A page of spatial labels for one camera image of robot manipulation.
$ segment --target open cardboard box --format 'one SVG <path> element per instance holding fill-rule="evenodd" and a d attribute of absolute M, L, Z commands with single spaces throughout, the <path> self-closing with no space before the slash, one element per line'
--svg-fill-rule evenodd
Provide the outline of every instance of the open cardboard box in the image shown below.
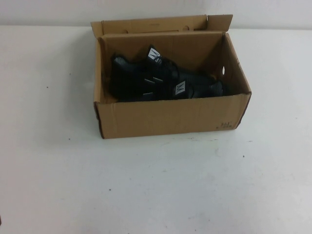
<path fill-rule="evenodd" d="M 251 90 L 226 33 L 232 15 L 92 22 L 96 41 L 94 108 L 103 138 L 236 129 Z M 214 74 L 231 95 L 150 102 L 117 102 L 108 92 L 111 56 L 146 57 L 150 45 L 178 66 Z"/>

